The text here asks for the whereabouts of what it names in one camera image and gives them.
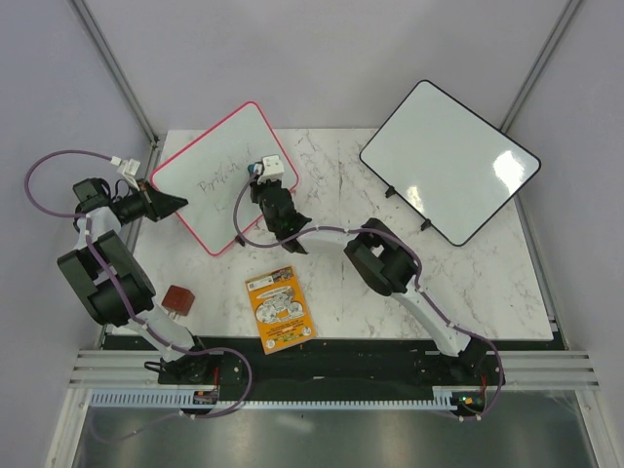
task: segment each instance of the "white wall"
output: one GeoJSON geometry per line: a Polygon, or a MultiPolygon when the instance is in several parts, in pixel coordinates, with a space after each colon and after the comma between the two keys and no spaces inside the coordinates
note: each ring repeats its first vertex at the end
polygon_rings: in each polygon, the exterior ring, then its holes
{"type": "Polygon", "coordinates": [[[564,332],[590,351],[624,441],[624,3],[586,2],[512,129],[564,332]]]}
{"type": "Polygon", "coordinates": [[[87,0],[160,133],[246,100],[377,127],[423,78],[501,122],[566,0],[87,0]]]}
{"type": "MultiPolygon", "coordinates": [[[[65,0],[0,2],[0,464],[42,466],[76,350],[96,324],[56,259],[75,232],[26,201],[22,178],[47,152],[67,147],[143,156],[147,143],[65,0]]],[[[69,157],[41,168],[36,193],[71,211],[71,185],[109,175],[69,157]]]]}

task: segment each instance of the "table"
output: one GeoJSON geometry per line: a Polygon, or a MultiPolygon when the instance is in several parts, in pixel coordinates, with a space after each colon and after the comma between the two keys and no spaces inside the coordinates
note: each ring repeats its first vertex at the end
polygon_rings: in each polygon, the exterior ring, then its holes
{"type": "MultiPolygon", "coordinates": [[[[170,131],[162,160],[202,131],[170,131]]],[[[423,261],[422,282],[456,323],[489,338],[550,340],[552,332],[515,205],[508,203],[468,244],[457,248],[420,218],[358,159],[374,130],[277,130],[301,175],[296,208],[315,223],[359,226],[378,217],[423,261]]],[[[261,221],[248,234],[274,240],[261,221]]],[[[368,289],[344,255],[297,255],[234,245],[209,256],[175,217],[144,220],[135,257],[162,300],[175,284],[196,296],[176,320],[198,335],[257,336],[245,280],[293,265],[320,337],[428,338],[396,301],[368,289]]],[[[115,329],[115,333],[127,333],[115,329]]]]}

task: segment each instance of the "yellow booklet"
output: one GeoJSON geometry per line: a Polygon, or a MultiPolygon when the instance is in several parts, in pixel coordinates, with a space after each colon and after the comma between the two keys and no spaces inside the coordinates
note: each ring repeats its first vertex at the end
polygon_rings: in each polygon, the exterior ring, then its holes
{"type": "Polygon", "coordinates": [[[245,282],[265,354],[316,336],[314,322],[291,266],[245,282]]]}

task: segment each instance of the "red border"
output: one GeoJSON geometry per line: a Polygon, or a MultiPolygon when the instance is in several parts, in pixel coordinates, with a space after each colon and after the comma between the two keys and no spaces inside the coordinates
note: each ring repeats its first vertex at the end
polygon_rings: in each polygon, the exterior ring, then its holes
{"type": "MultiPolygon", "coordinates": [[[[203,132],[201,135],[199,135],[197,138],[195,138],[193,141],[191,141],[190,143],[188,143],[186,146],[184,146],[182,149],[180,149],[176,154],[174,154],[171,158],[169,158],[167,161],[165,161],[164,163],[162,163],[160,166],[158,166],[156,169],[154,169],[154,171],[152,171],[152,174],[149,177],[149,181],[151,182],[151,184],[158,188],[158,185],[156,185],[156,183],[154,183],[154,176],[156,175],[156,173],[158,173],[160,170],[162,170],[165,166],[167,166],[169,163],[171,163],[173,161],[173,159],[177,158],[180,154],[182,154],[184,151],[186,151],[188,148],[190,148],[191,146],[193,146],[197,141],[199,141],[200,139],[202,139],[203,137],[205,137],[207,134],[209,134],[210,132],[212,132],[215,128],[217,128],[219,125],[221,125],[223,122],[225,122],[226,120],[228,120],[230,117],[232,117],[234,114],[236,114],[237,112],[239,112],[240,110],[242,110],[244,107],[247,107],[248,105],[254,105],[255,108],[260,112],[260,115],[262,116],[262,119],[264,119],[264,122],[266,123],[266,126],[269,128],[269,131],[271,132],[271,135],[275,138],[275,141],[277,141],[278,146],[280,147],[280,149],[282,150],[282,153],[284,153],[284,156],[286,156],[287,161],[289,162],[289,164],[291,165],[292,171],[294,172],[294,176],[296,177],[296,181],[294,182],[294,185],[289,189],[290,192],[292,192],[293,190],[296,189],[296,187],[299,185],[299,173],[296,171],[296,168],[294,167],[293,161],[291,160],[291,158],[289,157],[288,153],[286,152],[286,150],[284,149],[284,146],[282,146],[281,141],[278,140],[277,136],[275,135],[275,132],[273,132],[273,128],[271,127],[271,124],[269,124],[268,119],[266,118],[266,115],[264,115],[264,112],[262,112],[262,109],[260,108],[260,106],[257,104],[257,102],[253,101],[253,100],[248,100],[247,102],[245,102],[244,104],[242,104],[241,106],[239,106],[238,108],[236,108],[234,111],[232,111],[230,114],[228,114],[226,117],[224,117],[223,119],[221,119],[219,122],[217,122],[216,124],[214,124],[212,127],[210,127],[209,129],[207,129],[205,132],[203,132]]],[[[191,228],[191,226],[188,224],[188,222],[186,222],[186,220],[182,217],[181,214],[179,214],[178,212],[175,212],[175,215],[179,218],[180,221],[182,221],[182,223],[186,226],[186,228],[190,231],[190,233],[193,235],[193,237],[197,240],[197,242],[200,243],[200,245],[204,248],[204,250],[206,252],[208,252],[209,255],[212,256],[218,256],[221,255],[224,251],[226,251],[232,244],[234,244],[234,241],[236,240],[236,238],[232,239],[229,244],[227,244],[223,249],[221,249],[220,251],[218,251],[217,253],[212,253],[210,251],[210,249],[206,246],[206,244],[204,244],[202,242],[202,240],[197,236],[197,234],[195,233],[195,231],[193,231],[193,229],[191,228]]],[[[254,224],[256,224],[260,219],[262,218],[262,214],[260,216],[258,216],[256,219],[254,219],[249,226],[247,226],[245,229],[243,229],[243,232],[247,232],[254,224]]]]}

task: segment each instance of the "wooden block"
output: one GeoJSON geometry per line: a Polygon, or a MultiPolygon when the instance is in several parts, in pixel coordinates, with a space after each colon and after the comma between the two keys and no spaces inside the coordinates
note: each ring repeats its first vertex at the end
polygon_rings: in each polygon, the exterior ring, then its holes
{"type": "Polygon", "coordinates": [[[163,298],[162,304],[169,312],[185,317],[188,315],[194,301],[195,295],[191,291],[180,286],[171,285],[163,298]]]}

